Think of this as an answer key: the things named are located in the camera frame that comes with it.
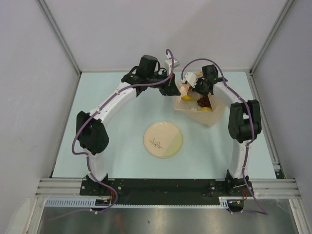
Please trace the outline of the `yellow fake banana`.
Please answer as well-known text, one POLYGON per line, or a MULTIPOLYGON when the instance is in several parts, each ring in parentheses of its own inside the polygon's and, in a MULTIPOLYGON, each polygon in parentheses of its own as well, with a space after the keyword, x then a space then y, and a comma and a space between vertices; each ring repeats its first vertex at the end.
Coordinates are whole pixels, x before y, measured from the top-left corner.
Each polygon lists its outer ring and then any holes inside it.
POLYGON ((183 96, 181 99, 182 100, 189 100, 189 101, 194 101, 195 100, 193 97, 191 97, 189 95, 183 96))

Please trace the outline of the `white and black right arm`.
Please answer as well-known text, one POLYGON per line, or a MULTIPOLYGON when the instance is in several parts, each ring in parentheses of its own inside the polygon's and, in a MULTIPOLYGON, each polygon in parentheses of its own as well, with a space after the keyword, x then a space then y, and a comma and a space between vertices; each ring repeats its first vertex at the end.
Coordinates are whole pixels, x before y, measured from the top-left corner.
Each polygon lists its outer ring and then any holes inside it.
POLYGON ((250 145, 262 131, 260 104, 245 100, 224 77, 218 76, 215 65, 202 67, 202 76, 196 79, 194 90, 201 95, 212 94, 224 101, 230 110, 228 131, 234 140, 232 161, 226 172, 223 190, 229 195, 241 195, 250 188, 248 162, 250 145))

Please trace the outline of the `translucent banana-print plastic bag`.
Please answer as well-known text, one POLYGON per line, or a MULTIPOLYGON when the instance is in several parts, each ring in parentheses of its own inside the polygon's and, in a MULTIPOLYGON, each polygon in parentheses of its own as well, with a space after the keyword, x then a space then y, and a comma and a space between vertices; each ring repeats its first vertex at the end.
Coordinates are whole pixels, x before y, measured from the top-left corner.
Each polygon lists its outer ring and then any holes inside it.
POLYGON ((194 92, 189 84, 184 84, 179 81, 177 85, 180 96, 173 97, 173 108, 179 111, 198 123, 205 124, 209 127, 216 124, 223 117, 226 109, 226 104, 218 97, 208 94, 212 112, 202 112, 200 111, 200 106, 197 104, 197 100, 202 97, 202 95, 194 92), (182 100, 183 96, 189 95, 193 97, 194 101, 182 100))

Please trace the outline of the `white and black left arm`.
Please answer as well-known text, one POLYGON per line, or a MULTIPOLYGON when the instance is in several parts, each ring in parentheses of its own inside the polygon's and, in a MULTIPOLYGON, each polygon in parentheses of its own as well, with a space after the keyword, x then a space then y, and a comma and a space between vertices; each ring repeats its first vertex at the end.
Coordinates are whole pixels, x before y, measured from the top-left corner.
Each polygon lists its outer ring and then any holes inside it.
POLYGON ((97 195, 104 194, 108 189, 105 181, 107 171, 102 165, 100 154, 109 144, 106 126, 114 115, 148 88, 158 89, 165 97, 180 95, 174 75, 174 68, 179 66, 179 62, 169 49, 166 50, 166 57, 164 72, 160 73, 158 59, 143 55, 139 65, 123 76, 117 88, 102 104, 87 113, 78 113, 73 142, 79 142, 83 149, 81 154, 86 155, 87 177, 92 180, 90 188, 97 195))

